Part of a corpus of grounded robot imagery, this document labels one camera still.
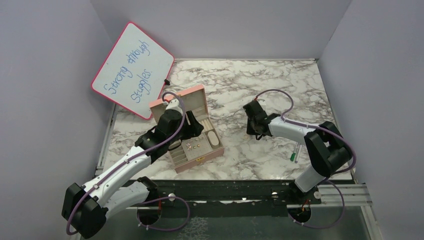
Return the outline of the pink jewelry box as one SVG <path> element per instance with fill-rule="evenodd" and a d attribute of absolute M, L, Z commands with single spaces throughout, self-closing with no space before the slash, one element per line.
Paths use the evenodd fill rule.
<path fill-rule="evenodd" d="M 139 137 L 144 149 L 153 147 L 172 134 L 169 142 L 148 152 L 153 160 L 169 153 L 174 170 L 186 171 L 224 154 L 224 146 L 213 125 L 202 84 L 177 92 L 178 98 L 167 94 L 149 104 L 156 125 Z"/>

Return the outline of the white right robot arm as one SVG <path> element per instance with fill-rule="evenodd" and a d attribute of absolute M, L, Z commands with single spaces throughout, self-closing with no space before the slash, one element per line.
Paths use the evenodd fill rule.
<path fill-rule="evenodd" d="M 257 100 L 245 104 L 243 110 L 247 115 L 248 135 L 257 140 L 265 136 L 286 138 L 306 147 L 310 166 L 288 190 L 289 199 L 296 204 L 306 200 L 312 188 L 336 174 L 355 157 L 352 148 L 330 121 L 316 125 L 296 122 L 277 113 L 268 115 Z"/>

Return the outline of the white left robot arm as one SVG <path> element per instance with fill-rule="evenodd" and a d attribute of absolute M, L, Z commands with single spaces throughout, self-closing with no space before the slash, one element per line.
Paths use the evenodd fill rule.
<path fill-rule="evenodd" d="M 155 203 L 157 191 L 151 180 L 123 185 L 168 152 L 171 144 L 198 137 L 203 130 L 191 111 L 167 109 L 157 125 L 141 135 L 114 166 L 82 186 L 73 183 L 66 189 L 61 211 L 67 221 L 66 233 L 91 238 L 126 208 Z"/>

